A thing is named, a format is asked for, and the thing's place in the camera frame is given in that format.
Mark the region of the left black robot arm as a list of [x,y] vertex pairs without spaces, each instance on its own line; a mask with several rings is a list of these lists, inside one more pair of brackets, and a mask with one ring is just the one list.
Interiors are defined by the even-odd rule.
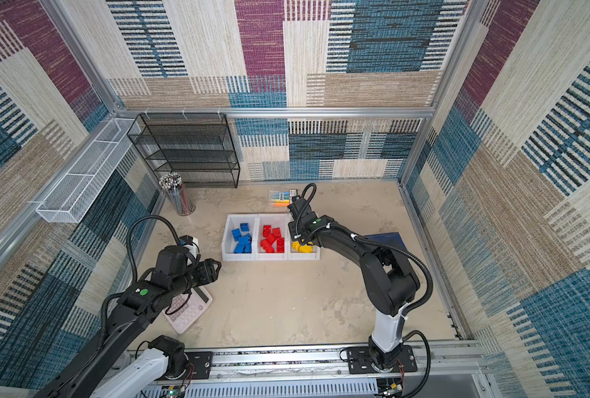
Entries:
[[80,353],[44,386],[39,397],[129,397],[163,376],[182,376],[188,365],[183,343],[160,336],[138,358],[132,371],[104,378],[112,366],[175,298],[219,278],[221,263],[193,255],[181,240],[161,250],[154,267],[101,306],[101,326]]

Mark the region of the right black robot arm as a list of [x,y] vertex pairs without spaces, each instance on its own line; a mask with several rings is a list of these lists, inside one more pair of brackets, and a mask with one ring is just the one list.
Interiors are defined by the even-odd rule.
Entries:
[[369,357],[374,370],[391,371],[404,350],[402,331],[409,313],[432,297],[429,269],[401,247],[357,234],[331,217],[319,217],[308,198],[296,196],[288,210],[293,240],[334,251],[361,270],[366,295],[376,310]]

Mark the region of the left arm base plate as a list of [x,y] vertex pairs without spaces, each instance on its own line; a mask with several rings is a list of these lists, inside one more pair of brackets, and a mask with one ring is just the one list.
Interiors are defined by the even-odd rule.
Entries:
[[214,353],[211,351],[185,351],[185,371],[180,375],[179,380],[184,383],[195,380],[208,380],[213,357]]

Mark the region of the long red lego brick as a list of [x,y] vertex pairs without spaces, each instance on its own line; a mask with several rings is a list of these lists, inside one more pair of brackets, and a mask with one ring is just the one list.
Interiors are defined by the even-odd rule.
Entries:
[[260,242],[260,244],[261,244],[261,247],[263,248],[263,250],[264,250],[266,253],[274,253],[274,252],[275,252],[275,250],[274,250],[274,248],[273,248],[273,245],[272,245],[272,244],[270,244],[268,240],[262,240],[262,241]]

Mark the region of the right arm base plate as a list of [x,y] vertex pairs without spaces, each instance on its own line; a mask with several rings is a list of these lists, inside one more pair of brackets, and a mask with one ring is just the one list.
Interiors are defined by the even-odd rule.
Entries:
[[376,346],[343,348],[340,359],[348,364],[349,374],[416,372],[418,365],[412,348],[399,345],[390,353],[381,353]]

